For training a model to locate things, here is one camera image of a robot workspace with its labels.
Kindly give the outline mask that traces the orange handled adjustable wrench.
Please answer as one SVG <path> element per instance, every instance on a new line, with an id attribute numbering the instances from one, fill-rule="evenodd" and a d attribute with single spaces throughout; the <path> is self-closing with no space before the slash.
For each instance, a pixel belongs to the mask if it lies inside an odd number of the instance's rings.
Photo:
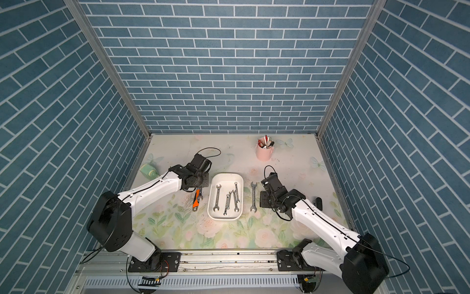
<path id="1" fill-rule="evenodd" d="M 194 212 L 198 211 L 200 202 L 202 201 L 203 196 L 202 196 L 202 188 L 199 187 L 195 191 L 194 199 L 193 199 L 193 204 L 192 204 L 192 210 Z"/>

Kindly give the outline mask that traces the large silver open-end wrench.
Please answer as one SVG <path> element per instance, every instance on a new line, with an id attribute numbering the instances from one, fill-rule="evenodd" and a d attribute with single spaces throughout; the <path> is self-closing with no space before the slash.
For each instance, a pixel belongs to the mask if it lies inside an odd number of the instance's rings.
<path id="1" fill-rule="evenodd" d="M 256 206 L 256 188 L 257 188 L 257 183 L 251 182 L 250 184 L 252 188 L 252 205 L 250 207 L 250 211 L 253 213 L 257 212 L 257 206 Z"/>

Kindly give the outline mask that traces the silver combination wrench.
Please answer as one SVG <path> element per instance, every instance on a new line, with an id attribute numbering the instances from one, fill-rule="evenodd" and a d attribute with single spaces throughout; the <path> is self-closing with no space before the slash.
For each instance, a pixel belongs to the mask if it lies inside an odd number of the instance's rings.
<path id="1" fill-rule="evenodd" d="M 216 196 L 215 196 L 215 204 L 214 204 L 214 207 L 213 207 L 213 211 L 214 212 L 217 212 L 220 210 L 220 207 L 219 207 L 219 197 L 220 197 L 220 190 L 222 188 L 222 185 L 221 184 L 218 184 L 216 185 Z"/>

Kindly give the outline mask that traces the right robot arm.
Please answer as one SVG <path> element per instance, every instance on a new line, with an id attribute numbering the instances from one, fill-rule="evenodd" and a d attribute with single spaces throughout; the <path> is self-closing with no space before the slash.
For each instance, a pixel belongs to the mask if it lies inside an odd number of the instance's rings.
<path id="1" fill-rule="evenodd" d="M 322 238 L 330 249 L 304 240 L 293 249 L 298 264 L 318 267 L 342 278 L 354 294 L 373 294 L 389 274 L 379 241 L 335 222 L 296 189 L 288 191 L 276 173 L 261 181 L 269 203 Z"/>

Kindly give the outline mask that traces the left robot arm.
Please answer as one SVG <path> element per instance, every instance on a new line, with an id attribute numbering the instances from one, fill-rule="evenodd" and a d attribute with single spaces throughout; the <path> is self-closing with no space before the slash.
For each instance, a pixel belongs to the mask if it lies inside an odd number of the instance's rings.
<path id="1" fill-rule="evenodd" d="M 168 171 L 137 188 L 115 194 L 103 193 L 90 216 L 87 231 L 108 251 L 124 252 L 136 260 L 160 262 L 161 250 L 133 230 L 133 220 L 146 207 L 162 197 L 183 190 L 208 186 L 212 162 L 197 153 L 185 166 L 175 165 Z"/>

